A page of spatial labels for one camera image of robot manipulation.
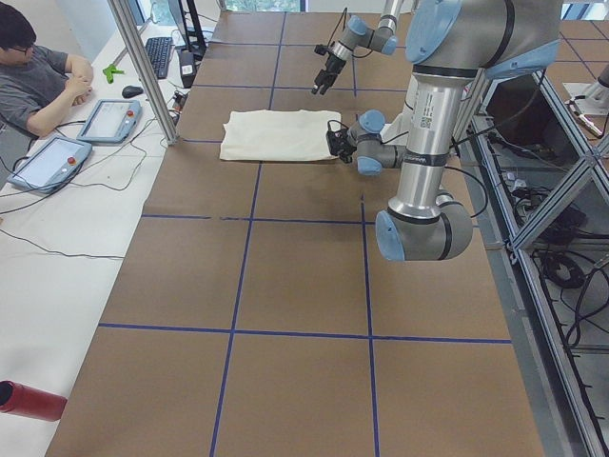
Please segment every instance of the white table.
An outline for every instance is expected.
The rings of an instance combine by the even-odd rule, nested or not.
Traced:
[[[172,30],[150,24],[143,39],[168,36]],[[128,55],[117,65],[126,74],[116,74],[113,84],[108,84],[102,73],[123,47],[117,32],[93,62],[92,99],[73,108],[66,122],[86,119],[98,99],[122,98],[124,86],[141,86]],[[159,81],[168,101],[176,86],[185,91],[181,89],[177,61],[174,52],[167,80]],[[129,139],[154,117],[144,94],[136,100],[142,103],[143,113]],[[61,131],[75,137],[80,128],[80,125],[67,126]],[[32,152],[42,143],[43,140],[39,140]],[[145,154],[132,145],[118,151],[118,147],[93,147],[83,171],[73,180],[83,185],[122,188],[141,162],[125,190],[69,185],[30,208],[0,214],[4,218],[0,229],[69,254],[124,256],[161,166],[167,142],[158,123],[152,121],[134,145],[146,151],[143,161]],[[88,168],[100,160],[103,162]],[[15,194],[18,191],[9,184],[0,190],[0,212],[41,198],[29,193]],[[0,233],[0,252],[0,378],[69,397],[121,260],[51,255],[4,233]],[[57,424],[0,414],[0,454],[43,456]]]

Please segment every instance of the blue tablet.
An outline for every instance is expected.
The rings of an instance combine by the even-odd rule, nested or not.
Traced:
[[[7,181],[21,189],[53,193],[81,168],[91,150],[90,143],[53,136]]]
[[[141,114],[142,106],[137,100],[100,100],[76,139],[96,145],[123,143]]]

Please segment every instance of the white cloth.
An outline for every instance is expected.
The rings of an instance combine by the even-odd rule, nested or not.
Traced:
[[[303,109],[233,111],[225,124],[220,158],[283,162],[332,159],[325,141],[330,120],[340,121],[341,115]]]

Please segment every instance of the computer mouse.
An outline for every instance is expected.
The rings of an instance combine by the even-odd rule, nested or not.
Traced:
[[[121,92],[121,95],[123,95],[123,98],[132,98],[141,93],[144,93],[142,88],[137,86],[125,86]]]

